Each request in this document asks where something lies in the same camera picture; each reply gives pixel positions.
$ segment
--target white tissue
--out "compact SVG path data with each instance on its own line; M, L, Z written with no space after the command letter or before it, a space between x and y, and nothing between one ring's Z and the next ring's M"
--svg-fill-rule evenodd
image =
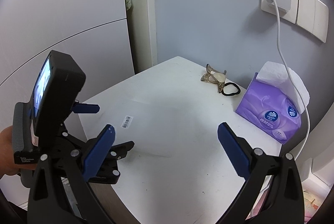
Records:
M290 68L289 72L307 106L310 101L310 94L298 74ZM293 87L284 65L270 61L266 62L259 71L256 80L279 88L293 101L300 114L305 111L302 99L298 95L297 90Z

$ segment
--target wooden floor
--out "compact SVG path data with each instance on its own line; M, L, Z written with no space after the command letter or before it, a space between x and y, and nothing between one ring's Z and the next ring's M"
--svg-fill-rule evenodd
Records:
M115 193L111 185L90 183L104 210L117 224L140 224Z

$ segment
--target white power adapter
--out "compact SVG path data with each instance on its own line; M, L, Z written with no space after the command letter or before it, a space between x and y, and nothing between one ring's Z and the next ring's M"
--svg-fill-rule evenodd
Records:
M269 6L275 8L273 0L266 0ZM291 0L276 0L278 10L288 13L291 9Z

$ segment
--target blue oval logo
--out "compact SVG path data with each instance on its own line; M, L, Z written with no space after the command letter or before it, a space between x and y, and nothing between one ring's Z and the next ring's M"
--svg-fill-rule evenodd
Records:
M296 117L298 115L298 112L297 112L297 110L295 108L289 106L288 107L288 114L291 117Z
M270 121L276 121L278 119L278 113L276 113L275 111L271 110L268 111L265 115L264 118Z

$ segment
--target human hand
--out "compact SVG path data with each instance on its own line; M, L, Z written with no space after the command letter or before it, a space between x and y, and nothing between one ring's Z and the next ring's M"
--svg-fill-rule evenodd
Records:
M14 163L14 153L12 147L12 130L9 126L0 133L0 178L6 175L15 175L20 168L34 170L36 164L17 165Z

